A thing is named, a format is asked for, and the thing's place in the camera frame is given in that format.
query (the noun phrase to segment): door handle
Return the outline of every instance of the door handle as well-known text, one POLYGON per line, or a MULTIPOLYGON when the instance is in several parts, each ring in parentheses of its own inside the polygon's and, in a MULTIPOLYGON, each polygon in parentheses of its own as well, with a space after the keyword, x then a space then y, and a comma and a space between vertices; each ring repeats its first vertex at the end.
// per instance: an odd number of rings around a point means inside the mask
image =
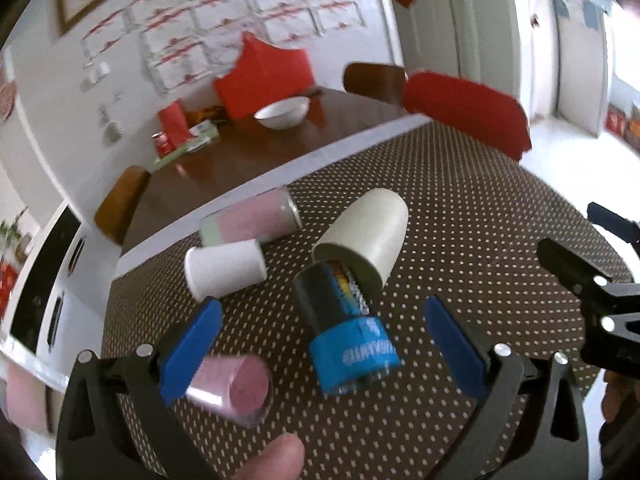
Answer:
POLYGON ((56 335, 58 334, 58 325, 60 323, 62 305, 64 302, 65 293, 62 292, 56 298, 56 305, 53 307, 53 316, 51 316, 51 324, 49 325, 49 333, 47 333, 47 345, 49 345, 49 352, 53 350, 53 345, 56 344, 56 335))
POLYGON ((71 276, 76 270, 76 265, 78 264, 78 260, 80 259, 80 254, 82 254, 82 250, 84 249, 84 243, 86 242, 86 236, 83 236, 78 240, 78 244, 74 249, 74 253, 71 255, 71 259, 69 260, 69 264, 66 267, 66 276, 71 276))

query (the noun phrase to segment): white paper cup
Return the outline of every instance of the white paper cup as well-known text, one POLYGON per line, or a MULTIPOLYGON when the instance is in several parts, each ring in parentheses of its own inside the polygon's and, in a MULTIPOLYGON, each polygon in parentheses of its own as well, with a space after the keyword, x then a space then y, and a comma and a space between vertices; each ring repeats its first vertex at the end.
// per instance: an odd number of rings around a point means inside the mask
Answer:
POLYGON ((192 247, 184 257, 187 285, 197 301, 222 298, 267 279, 267 266, 257 240, 216 247, 192 247))
POLYGON ((315 262, 347 265, 369 300, 378 295, 404 244, 409 210, 388 189, 372 189, 351 204, 312 250, 315 262))

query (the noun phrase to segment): brown wooden chair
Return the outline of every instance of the brown wooden chair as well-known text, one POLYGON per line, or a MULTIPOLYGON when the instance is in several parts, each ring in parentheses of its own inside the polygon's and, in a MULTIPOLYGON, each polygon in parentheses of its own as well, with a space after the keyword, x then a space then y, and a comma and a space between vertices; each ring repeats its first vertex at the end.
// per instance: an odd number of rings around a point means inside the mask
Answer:
POLYGON ((107 238, 124 243, 138 201, 151 174, 140 166, 124 170, 94 215, 95 224, 107 238))
POLYGON ((347 92, 393 105, 402 103, 404 83, 404 67, 396 65, 351 63, 342 75, 342 85, 347 92))

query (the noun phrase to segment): cup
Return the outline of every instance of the cup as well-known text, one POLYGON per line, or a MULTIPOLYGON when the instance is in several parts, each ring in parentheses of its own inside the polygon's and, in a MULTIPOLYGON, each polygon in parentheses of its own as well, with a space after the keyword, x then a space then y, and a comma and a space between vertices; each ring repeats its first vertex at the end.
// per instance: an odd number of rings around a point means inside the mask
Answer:
POLYGON ((260 424, 271 405, 271 373, 251 354, 205 357, 186 395, 207 411, 251 428, 260 424))
POLYGON ((184 257, 187 285, 197 301, 222 298, 267 279, 267 266, 257 240, 189 249, 184 257))
POLYGON ((200 239, 206 247, 251 238, 265 244, 301 227, 298 208, 289 190, 277 187, 203 218, 200 239))
POLYGON ((314 262, 351 269, 367 300, 385 286, 404 243, 409 210, 388 189, 372 189, 351 204, 316 242, 314 262))

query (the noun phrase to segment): red item on floor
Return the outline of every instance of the red item on floor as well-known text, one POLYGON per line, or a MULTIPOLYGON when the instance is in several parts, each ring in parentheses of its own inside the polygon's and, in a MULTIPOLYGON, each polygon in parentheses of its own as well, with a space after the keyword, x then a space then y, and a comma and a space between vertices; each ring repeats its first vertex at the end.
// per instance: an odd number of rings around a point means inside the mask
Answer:
POLYGON ((4 311, 9 303, 9 295, 18 281, 18 273, 5 260, 0 264, 0 317, 4 316, 4 311))
POLYGON ((614 133, 619 137, 624 137, 626 127, 625 113, 620 108, 614 105, 609 105, 606 127, 611 133, 614 133))
POLYGON ((250 32, 242 35, 242 43, 236 67, 214 81, 231 119, 253 115, 316 84, 306 50, 278 48, 250 32))
POLYGON ((418 72, 404 85, 402 105, 409 112, 466 133, 513 160, 531 149, 529 119, 513 97, 466 79, 418 72))
POLYGON ((184 114, 180 100, 174 101, 167 108, 160 110, 158 118, 162 123, 162 129, 176 148, 194 139, 189 132, 187 117, 184 114))

